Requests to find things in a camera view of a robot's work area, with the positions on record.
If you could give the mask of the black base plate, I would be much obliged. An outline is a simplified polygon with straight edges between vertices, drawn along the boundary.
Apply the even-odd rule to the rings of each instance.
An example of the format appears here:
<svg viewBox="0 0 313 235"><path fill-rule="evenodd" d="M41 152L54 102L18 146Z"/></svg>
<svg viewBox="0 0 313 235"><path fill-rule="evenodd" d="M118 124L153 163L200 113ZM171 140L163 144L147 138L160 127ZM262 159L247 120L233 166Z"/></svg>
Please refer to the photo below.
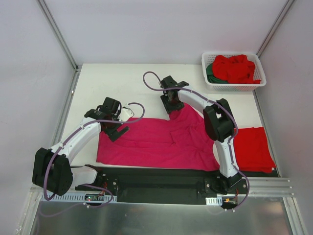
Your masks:
<svg viewBox="0 0 313 235"><path fill-rule="evenodd" d="M116 196L118 202L178 205L202 205L206 198L220 194L210 188L220 176L218 171L93 167L99 170L97 181L77 186L75 190L105 190ZM264 181L278 176L276 172L243 172L240 175L242 178L235 189L227 194L247 194L248 187L257 179Z"/></svg>

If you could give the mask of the aluminium frame rail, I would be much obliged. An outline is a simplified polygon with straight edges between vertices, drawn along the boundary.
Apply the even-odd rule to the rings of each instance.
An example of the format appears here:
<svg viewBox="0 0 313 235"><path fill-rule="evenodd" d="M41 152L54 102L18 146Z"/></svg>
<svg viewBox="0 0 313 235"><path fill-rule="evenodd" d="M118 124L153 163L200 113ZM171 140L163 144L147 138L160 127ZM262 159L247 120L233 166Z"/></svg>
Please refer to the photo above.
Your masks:
<svg viewBox="0 0 313 235"><path fill-rule="evenodd" d="M237 174L228 185L217 171L99 168L93 169L92 178L86 174L51 173L48 176L45 200L69 196L74 191L89 191L85 201L95 202L101 197L107 201L125 203L204 205L210 198L239 196L293 197L294 191L286 178L252 177Z"/></svg>

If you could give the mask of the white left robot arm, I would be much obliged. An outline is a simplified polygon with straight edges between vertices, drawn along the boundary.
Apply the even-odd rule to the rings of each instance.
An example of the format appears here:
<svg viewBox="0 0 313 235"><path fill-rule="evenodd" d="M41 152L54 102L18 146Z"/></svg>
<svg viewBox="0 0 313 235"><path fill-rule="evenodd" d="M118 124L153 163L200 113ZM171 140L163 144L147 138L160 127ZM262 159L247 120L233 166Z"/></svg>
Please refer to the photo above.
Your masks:
<svg viewBox="0 0 313 235"><path fill-rule="evenodd" d="M99 170L91 165L74 168L70 165L84 146L101 132L104 132L111 141L120 138L129 130L122 125L133 116L129 105L123 106L115 99L105 98L102 105L85 113L76 130L65 140L49 149L40 148L36 152L33 184L58 196L84 184L92 190L99 190L104 183Z"/></svg>

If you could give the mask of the pink t shirt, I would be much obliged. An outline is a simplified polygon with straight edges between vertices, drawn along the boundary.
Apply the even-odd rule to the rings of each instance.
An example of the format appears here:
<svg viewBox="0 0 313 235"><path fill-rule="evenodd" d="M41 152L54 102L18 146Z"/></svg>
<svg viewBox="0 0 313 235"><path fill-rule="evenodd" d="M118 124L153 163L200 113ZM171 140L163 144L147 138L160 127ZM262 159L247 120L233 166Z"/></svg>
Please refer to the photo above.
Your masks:
<svg viewBox="0 0 313 235"><path fill-rule="evenodd" d="M112 142L100 133L96 161L105 165L215 171L220 165L204 120L190 105L169 120L143 118Z"/></svg>

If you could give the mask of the white plastic laundry basket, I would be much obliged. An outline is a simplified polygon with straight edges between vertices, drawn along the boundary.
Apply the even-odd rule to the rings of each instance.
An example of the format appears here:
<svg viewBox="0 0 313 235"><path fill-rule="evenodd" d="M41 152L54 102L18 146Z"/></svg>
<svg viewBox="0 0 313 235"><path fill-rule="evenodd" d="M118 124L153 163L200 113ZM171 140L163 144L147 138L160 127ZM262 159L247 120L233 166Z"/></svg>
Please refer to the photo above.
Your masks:
<svg viewBox="0 0 313 235"><path fill-rule="evenodd" d="M267 83L261 62L253 53L205 52L201 65L211 90L249 92Z"/></svg>

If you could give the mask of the red crumpled t shirt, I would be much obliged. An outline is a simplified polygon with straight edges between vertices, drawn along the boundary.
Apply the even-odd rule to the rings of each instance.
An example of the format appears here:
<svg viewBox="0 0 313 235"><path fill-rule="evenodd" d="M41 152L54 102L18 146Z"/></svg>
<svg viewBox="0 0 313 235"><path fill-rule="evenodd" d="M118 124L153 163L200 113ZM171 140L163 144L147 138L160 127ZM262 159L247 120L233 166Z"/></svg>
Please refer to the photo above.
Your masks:
<svg viewBox="0 0 313 235"><path fill-rule="evenodd" d="M228 84L260 84L260 79L254 79L255 68L243 54L228 58L218 55L213 62L214 75Z"/></svg>

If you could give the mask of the folded red t shirt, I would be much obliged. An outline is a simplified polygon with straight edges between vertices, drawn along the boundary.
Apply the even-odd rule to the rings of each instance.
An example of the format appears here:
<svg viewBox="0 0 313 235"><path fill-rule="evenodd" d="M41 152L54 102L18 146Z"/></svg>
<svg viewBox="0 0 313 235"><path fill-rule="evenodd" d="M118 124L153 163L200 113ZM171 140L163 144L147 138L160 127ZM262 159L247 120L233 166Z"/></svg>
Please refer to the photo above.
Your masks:
<svg viewBox="0 0 313 235"><path fill-rule="evenodd" d="M240 171L271 173L276 168L263 127L239 129L234 150Z"/></svg>

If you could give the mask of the green t shirt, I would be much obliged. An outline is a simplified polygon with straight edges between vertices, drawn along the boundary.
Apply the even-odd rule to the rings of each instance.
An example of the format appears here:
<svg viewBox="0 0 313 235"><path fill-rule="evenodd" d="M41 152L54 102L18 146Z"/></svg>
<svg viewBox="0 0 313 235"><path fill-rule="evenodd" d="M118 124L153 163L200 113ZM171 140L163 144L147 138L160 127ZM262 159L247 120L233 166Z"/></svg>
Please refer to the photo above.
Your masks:
<svg viewBox="0 0 313 235"><path fill-rule="evenodd" d="M213 73L213 63L206 67L207 81L213 84L227 84L227 81L217 78Z"/></svg>

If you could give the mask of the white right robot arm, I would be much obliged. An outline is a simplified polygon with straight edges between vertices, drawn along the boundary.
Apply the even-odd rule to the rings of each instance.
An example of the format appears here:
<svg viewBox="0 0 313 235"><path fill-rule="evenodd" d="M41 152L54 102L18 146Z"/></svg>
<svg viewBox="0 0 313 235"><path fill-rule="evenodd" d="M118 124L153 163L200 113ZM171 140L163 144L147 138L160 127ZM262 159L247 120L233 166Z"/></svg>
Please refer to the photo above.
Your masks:
<svg viewBox="0 0 313 235"><path fill-rule="evenodd" d="M205 132L214 141L220 165L220 176L210 188L220 194L233 192L242 177L233 146L237 124L227 100L211 100L193 90L187 82L178 83L171 76L162 79L160 87L163 89L161 100L168 114L182 109L185 103L202 112Z"/></svg>

